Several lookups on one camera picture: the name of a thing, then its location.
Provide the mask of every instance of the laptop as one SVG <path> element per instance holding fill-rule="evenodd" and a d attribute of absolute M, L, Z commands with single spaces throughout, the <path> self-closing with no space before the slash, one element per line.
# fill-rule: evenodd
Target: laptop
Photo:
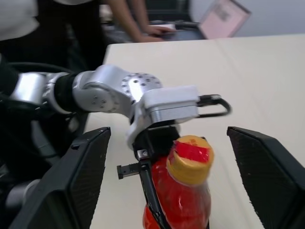
<path fill-rule="evenodd" d="M 200 23 L 176 22 L 177 31 L 161 36 L 166 41 L 207 40 L 232 37 L 251 12 L 234 0 L 218 0 Z"/>

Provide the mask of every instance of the laptop screen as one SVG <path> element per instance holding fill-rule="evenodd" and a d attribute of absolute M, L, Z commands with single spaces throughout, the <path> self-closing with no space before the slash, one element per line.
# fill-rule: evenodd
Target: laptop screen
<path fill-rule="evenodd" d="M 250 14 L 232 0 L 218 0 L 199 24 L 199 29 L 207 39 L 231 37 Z"/>

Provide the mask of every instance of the white shirt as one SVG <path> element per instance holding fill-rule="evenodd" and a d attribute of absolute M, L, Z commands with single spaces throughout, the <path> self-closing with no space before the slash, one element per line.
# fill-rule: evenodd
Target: white shirt
<path fill-rule="evenodd" d="M 78 5 L 91 0 L 54 0 L 65 5 Z M 0 0 L 0 41 L 23 37 L 39 26 L 37 0 Z"/>

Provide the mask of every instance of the table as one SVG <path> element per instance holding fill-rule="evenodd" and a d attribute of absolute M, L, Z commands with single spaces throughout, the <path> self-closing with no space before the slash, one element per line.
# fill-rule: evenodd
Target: table
<path fill-rule="evenodd" d="M 305 165 L 305 35 L 115 44 L 105 63 L 151 73 L 165 87 L 195 84 L 200 93 L 220 94 L 232 105 L 229 116 L 182 124 L 181 135 L 205 136 L 215 151 L 211 229 L 262 229 L 226 130 L 238 126 L 273 136 Z M 136 162 L 125 143 L 129 122 L 119 114 L 91 114 L 86 130 L 102 126 L 111 127 L 112 137 L 91 229 L 141 229 L 140 178 L 118 180 L 116 171 Z"/>

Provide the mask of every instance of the person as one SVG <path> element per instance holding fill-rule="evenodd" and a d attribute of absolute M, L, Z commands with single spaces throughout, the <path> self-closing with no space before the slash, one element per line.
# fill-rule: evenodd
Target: person
<path fill-rule="evenodd" d="M 159 42 L 152 35 L 172 32 L 149 25 L 144 0 L 131 0 L 141 30 L 126 0 L 107 0 L 113 15 L 135 42 Z M 99 0 L 0 0 L 0 53 L 9 62 L 68 66 L 67 24 L 88 68 L 102 65 L 107 41 L 100 23 Z"/>

